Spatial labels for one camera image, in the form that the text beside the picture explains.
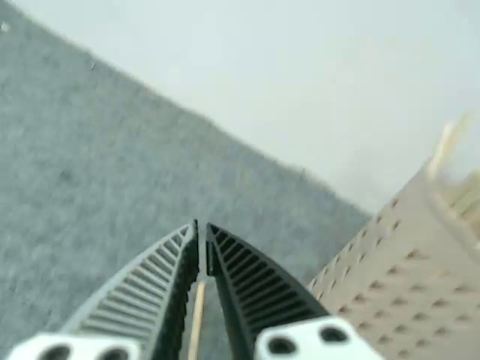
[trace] gray carpet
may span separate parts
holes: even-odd
[[[1,20],[11,30],[0,34],[0,358],[58,329],[191,218],[245,237],[304,283],[366,221],[201,116],[99,61],[91,69],[88,53],[0,1]],[[200,358],[229,359],[213,285]]]

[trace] wooden stick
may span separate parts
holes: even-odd
[[[192,332],[188,348],[188,360],[198,359],[198,344],[200,329],[202,328],[203,299],[205,298],[205,281],[201,281],[196,288],[195,307],[193,309]]]

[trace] white wall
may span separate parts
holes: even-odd
[[[12,2],[372,212],[480,95],[476,0]]]

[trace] ribbed gripper pad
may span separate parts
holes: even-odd
[[[199,272],[197,222],[141,253],[105,283],[62,329],[139,341],[142,359],[177,359],[188,290]]]
[[[328,315],[316,299],[265,254],[207,225],[207,274],[215,276],[235,359],[252,359],[257,335],[272,326]]]

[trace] beige pegboard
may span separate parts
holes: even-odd
[[[477,359],[480,256],[425,166],[308,285],[387,359]]]

